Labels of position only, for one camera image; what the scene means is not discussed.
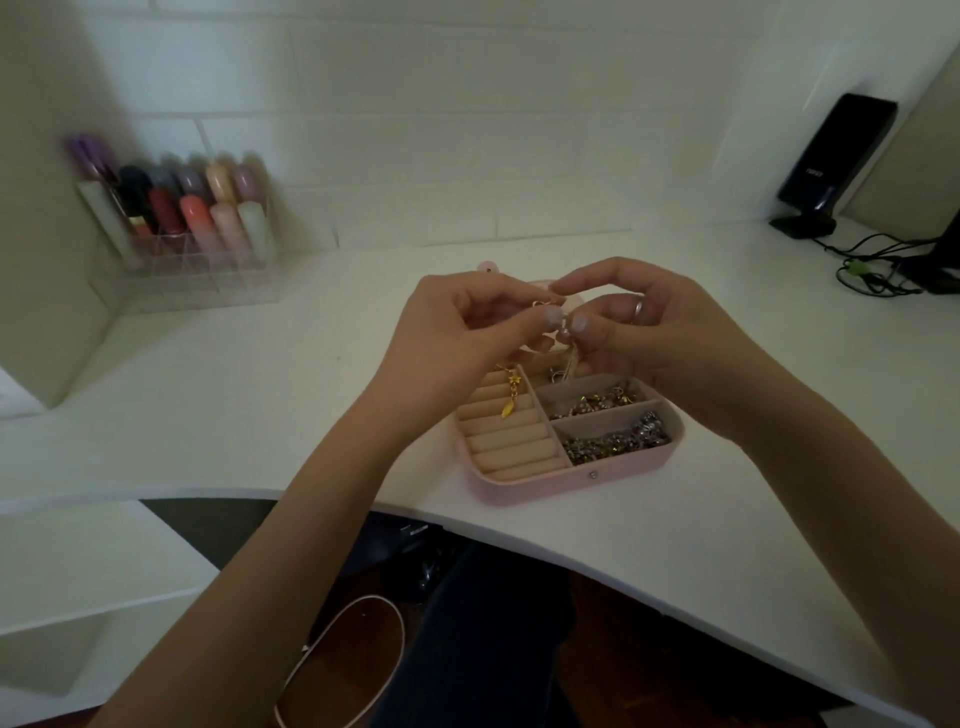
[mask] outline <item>wooden floor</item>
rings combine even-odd
[[[572,574],[571,583],[577,624],[561,648],[557,678],[583,728],[822,728],[816,714],[842,704],[584,576]],[[314,633],[354,597],[376,593],[378,585],[367,572],[338,583]],[[408,639],[421,614],[421,608],[405,611]],[[367,625],[363,633],[369,632]],[[349,636],[344,642],[362,640]],[[311,691],[301,692],[310,699]],[[307,706],[295,695],[285,699],[292,714],[308,716],[317,708],[316,701]],[[83,728],[92,715],[33,728]],[[304,722],[333,725],[330,717]]]

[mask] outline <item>black cable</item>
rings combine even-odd
[[[876,253],[862,255],[854,252],[858,250],[864,243],[878,237],[887,237],[895,242],[893,245],[887,246],[883,250],[877,251]],[[900,298],[901,296],[913,296],[915,294],[924,292],[922,288],[907,288],[901,283],[893,282],[893,277],[898,273],[900,262],[903,260],[903,256],[892,254],[902,253],[904,251],[909,251],[913,250],[914,248],[920,248],[921,246],[928,245],[930,242],[929,240],[907,242],[905,240],[900,240],[895,235],[890,235],[886,232],[875,232],[872,235],[867,235],[851,248],[848,248],[847,250],[840,250],[839,248],[835,248],[834,246],[825,243],[819,238],[811,239],[828,253],[842,255],[844,257],[843,263],[837,269],[834,276],[840,281],[840,283],[847,288],[850,288],[851,291],[856,291],[862,296],[870,296],[878,299],[895,299]],[[890,273],[886,276],[883,276],[882,274],[875,273],[873,271],[857,273],[850,272],[851,265],[854,262],[872,263],[876,261],[889,263]]]

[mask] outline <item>white shelf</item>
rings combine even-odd
[[[0,728],[102,705],[195,598],[0,637]]]
[[[216,573],[136,501],[0,517],[0,636],[194,595]]]

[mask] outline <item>jeans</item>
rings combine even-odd
[[[567,571],[472,544],[434,594],[370,728],[579,728],[553,680]]]

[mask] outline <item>jewelry box compartment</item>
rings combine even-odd
[[[520,383],[507,417],[506,369],[488,373],[457,409],[460,457],[481,497],[510,504],[651,471],[683,439],[679,413],[638,379],[594,375],[550,383],[565,355],[552,352],[512,367]],[[620,392],[627,399],[617,399]],[[584,401],[593,409],[571,414]]]

